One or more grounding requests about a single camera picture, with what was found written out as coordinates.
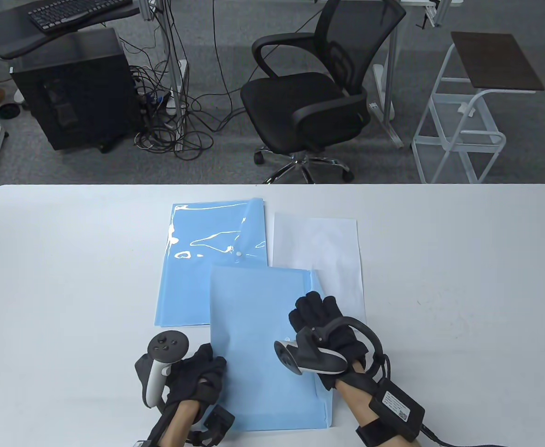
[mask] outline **chair base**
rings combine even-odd
[[[355,175],[349,166],[336,160],[335,158],[327,157],[311,157],[306,151],[294,153],[293,155],[281,155],[274,153],[268,147],[262,146],[259,149],[256,149],[254,153],[254,163],[255,164],[264,164],[264,153],[271,153],[277,157],[283,157],[287,160],[287,164],[274,172],[270,177],[263,181],[264,185],[270,185],[276,183],[281,177],[284,177],[287,173],[291,172],[294,169],[299,169],[302,172],[302,176],[308,185],[313,185],[316,182],[311,176],[310,167],[312,164],[325,164],[326,166],[337,166],[343,170],[343,181],[345,183],[351,183],[355,180]]]

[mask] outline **chair seat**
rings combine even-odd
[[[322,73],[266,77],[241,88],[241,100],[258,135],[271,151],[285,155],[306,149],[291,121],[294,111],[343,96],[334,81]],[[356,114],[340,117],[321,114],[310,119],[304,130],[309,140],[325,147],[355,138],[361,128],[362,121]]]

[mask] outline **chair armrest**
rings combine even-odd
[[[316,49],[313,46],[313,33],[284,33],[264,36],[256,40],[251,45],[251,53],[258,62],[258,66],[269,76],[278,77],[272,69],[264,62],[262,57],[262,48],[270,45],[287,45],[289,47],[299,47],[316,55]]]
[[[368,92],[361,87],[361,93],[357,95],[345,96],[344,98],[338,98],[336,100],[319,102],[317,104],[311,104],[310,106],[302,107],[293,112],[291,117],[293,126],[298,134],[302,131],[303,123],[309,117],[323,113],[326,111],[332,111],[338,115],[344,113],[358,113],[362,118],[362,127],[370,122],[370,114],[368,113]]]

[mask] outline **chair backrest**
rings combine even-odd
[[[350,95],[359,93],[374,55],[404,15],[396,0],[328,0],[314,41],[334,82]]]

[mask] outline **black power adapter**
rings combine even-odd
[[[407,441],[413,442],[419,436],[425,409],[390,379],[380,379],[370,408]]]

